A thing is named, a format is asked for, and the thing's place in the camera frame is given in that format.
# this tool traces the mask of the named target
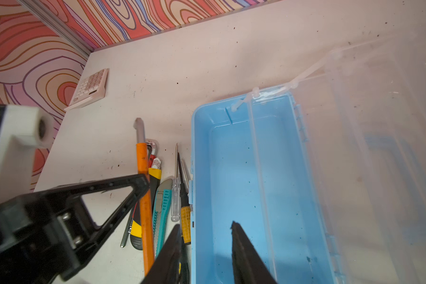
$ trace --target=colorful swirl pattern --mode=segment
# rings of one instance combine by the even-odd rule
[[[0,104],[39,106],[55,134],[86,59],[15,0],[0,0]],[[50,149],[35,154],[34,189]]]
[[[92,48],[267,0],[39,0]]]

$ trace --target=blue plastic box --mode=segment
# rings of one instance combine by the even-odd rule
[[[280,284],[426,284],[426,28],[200,106],[191,171],[194,284],[233,283],[232,221]]]

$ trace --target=metal bolt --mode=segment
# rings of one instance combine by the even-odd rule
[[[82,241],[84,240],[84,238],[82,238],[82,236],[77,236],[73,239],[73,242],[75,245],[79,245],[82,243]]]
[[[71,219],[71,214],[69,212],[66,212],[65,214],[62,215],[63,221],[68,221],[69,219]]]

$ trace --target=white table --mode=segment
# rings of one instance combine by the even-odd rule
[[[35,190],[136,173],[136,117],[159,142],[164,180],[174,174],[176,142],[190,161],[199,105],[287,82],[335,46],[424,23],[426,0],[284,0],[94,52],[81,80],[109,68],[106,96],[68,111]],[[97,196],[93,217],[105,218],[123,196]],[[142,280],[142,252],[119,246],[125,222],[69,283]]]

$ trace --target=clear plastic lid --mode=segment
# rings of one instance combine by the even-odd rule
[[[426,283],[426,27],[256,92],[244,102],[273,276]]]

